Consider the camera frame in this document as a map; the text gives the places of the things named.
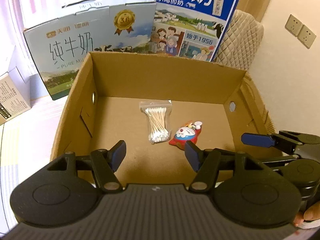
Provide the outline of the person right hand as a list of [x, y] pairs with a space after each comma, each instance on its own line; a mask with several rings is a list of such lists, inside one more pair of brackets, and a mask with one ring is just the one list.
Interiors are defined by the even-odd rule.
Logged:
[[293, 221], [294, 226], [300, 226], [305, 220], [314, 221], [320, 218], [319, 202], [313, 204], [304, 213], [297, 213]]

